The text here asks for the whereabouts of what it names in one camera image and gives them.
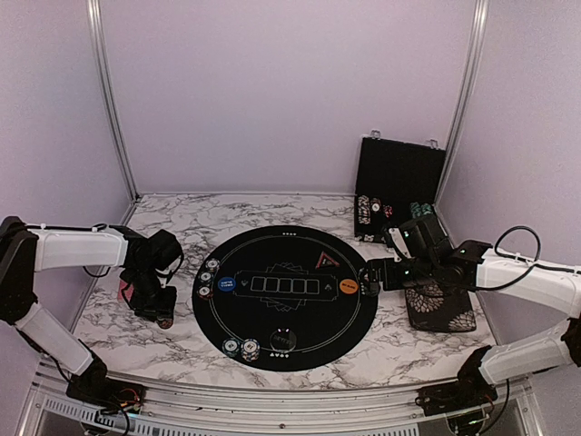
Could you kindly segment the orange big blind button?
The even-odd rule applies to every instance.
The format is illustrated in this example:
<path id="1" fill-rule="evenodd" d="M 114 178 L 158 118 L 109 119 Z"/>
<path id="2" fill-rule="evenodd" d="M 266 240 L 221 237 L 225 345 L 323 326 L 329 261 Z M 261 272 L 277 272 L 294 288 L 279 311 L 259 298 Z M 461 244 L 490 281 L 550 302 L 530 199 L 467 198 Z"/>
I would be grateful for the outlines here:
<path id="1" fill-rule="evenodd" d="M 355 280 L 344 279 L 340 282 L 340 291 L 347 294 L 355 294 L 359 290 L 359 285 Z"/>

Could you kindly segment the small green fifty chip stack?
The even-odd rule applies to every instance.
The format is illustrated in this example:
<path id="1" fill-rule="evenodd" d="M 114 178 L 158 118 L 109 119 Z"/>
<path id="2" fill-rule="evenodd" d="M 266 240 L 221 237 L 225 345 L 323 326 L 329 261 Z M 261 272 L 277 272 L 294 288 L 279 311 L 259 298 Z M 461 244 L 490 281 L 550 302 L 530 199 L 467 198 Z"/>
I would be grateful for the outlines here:
<path id="1" fill-rule="evenodd" d="M 202 286 L 210 286 L 213 280 L 213 274 L 211 272 L 202 272 L 200 274 L 200 283 Z"/>

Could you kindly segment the small blue ten chip stack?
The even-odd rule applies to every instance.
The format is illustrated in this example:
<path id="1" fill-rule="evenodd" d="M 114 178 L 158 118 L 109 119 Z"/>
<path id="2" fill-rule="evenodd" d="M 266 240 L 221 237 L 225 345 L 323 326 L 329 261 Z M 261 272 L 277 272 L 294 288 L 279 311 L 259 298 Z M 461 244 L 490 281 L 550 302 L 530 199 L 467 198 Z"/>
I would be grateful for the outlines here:
<path id="1" fill-rule="evenodd" d="M 206 261 L 205 267 L 208 271 L 215 272 L 220 267 L 220 261 L 217 259 L 211 258 L 211 259 Z"/>

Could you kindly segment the blue small blind button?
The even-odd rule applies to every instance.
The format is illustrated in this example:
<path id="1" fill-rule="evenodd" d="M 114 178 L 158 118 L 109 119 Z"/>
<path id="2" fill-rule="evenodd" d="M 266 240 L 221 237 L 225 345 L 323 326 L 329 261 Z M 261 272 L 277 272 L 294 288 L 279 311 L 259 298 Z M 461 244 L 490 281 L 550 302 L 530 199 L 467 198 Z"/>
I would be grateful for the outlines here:
<path id="1" fill-rule="evenodd" d="M 221 292 L 232 292 L 236 288 L 236 281 L 232 277 L 224 276 L 217 282 L 217 287 Z"/>

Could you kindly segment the clear round dealer button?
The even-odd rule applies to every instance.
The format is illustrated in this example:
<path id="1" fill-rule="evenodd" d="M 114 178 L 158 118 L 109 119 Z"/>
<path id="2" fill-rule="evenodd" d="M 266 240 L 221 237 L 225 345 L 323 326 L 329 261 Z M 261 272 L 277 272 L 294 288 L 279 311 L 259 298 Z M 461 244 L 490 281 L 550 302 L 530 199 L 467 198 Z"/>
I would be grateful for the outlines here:
<path id="1" fill-rule="evenodd" d="M 277 329 L 270 336 L 270 346 L 276 352 L 291 352 L 297 345 L 297 336 L 290 329 Z"/>

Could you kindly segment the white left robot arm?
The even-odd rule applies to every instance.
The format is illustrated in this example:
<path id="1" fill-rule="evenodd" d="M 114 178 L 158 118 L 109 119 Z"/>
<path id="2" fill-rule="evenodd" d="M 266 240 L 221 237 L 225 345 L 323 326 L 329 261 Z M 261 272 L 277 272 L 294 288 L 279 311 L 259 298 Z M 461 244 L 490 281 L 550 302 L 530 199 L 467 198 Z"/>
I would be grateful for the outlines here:
<path id="1" fill-rule="evenodd" d="M 144 236 L 122 225 L 51 226 L 8 216 L 1 223 L 1 319 L 69 371 L 69 394 L 106 404 L 125 388 L 66 323 L 90 282 L 117 270 L 130 311 L 171 327 L 177 291 L 169 281 L 183 259 L 166 230 Z"/>

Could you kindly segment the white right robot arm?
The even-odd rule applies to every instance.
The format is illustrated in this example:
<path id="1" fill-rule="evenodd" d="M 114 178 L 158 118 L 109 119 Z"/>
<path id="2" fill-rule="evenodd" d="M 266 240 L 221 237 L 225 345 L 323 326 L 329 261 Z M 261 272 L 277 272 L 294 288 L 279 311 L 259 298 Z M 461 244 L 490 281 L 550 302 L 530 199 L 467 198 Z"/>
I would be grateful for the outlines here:
<path id="1" fill-rule="evenodd" d="M 395 258 L 367 261 L 359 271 L 360 288 L 368 296 L 436 284 L 442 291 L 492 292 L 536 303 L 563 313 L 555 326 L 505 345 L 475 350 L 458 371 L 449 398 L 459 407 L 501 382 L 560 366 L 580 363 L 580 270 L 542 263 L 537 256 L 509 253 L 497 244 L 466 240 L 454 246 L 443 231 L 388 229 L 386 244 L 397 249 L 399 234 L 405 244 Z"/>

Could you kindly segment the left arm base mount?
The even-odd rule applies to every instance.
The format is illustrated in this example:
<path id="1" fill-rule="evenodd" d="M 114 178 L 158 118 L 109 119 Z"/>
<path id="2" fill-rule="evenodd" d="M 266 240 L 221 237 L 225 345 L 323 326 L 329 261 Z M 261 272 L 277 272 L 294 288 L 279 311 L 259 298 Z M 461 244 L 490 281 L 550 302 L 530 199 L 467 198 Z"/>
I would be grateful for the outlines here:
<path id="1" fill-rule="evenodd" d="M 139 383 L 109 377 L 101 361 L 93 361 L 80 375 L 72 373 L 66 390 L 69 398 L 100 406 L 106 413 L 139 411 L 144 394 Z"/>

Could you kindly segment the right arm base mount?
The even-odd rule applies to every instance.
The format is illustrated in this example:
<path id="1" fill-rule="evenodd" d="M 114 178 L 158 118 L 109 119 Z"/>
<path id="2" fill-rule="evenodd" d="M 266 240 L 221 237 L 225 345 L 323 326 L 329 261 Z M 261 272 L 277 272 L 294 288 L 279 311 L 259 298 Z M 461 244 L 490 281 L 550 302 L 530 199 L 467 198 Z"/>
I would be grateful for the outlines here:
<path id="1" fill-rule="evenodd" d="M 453 382 L 420 388 L 415 404 L 432 416 L 493 403 L 497 398 L 496 389 L 481 375 L 460 375 Z"/>

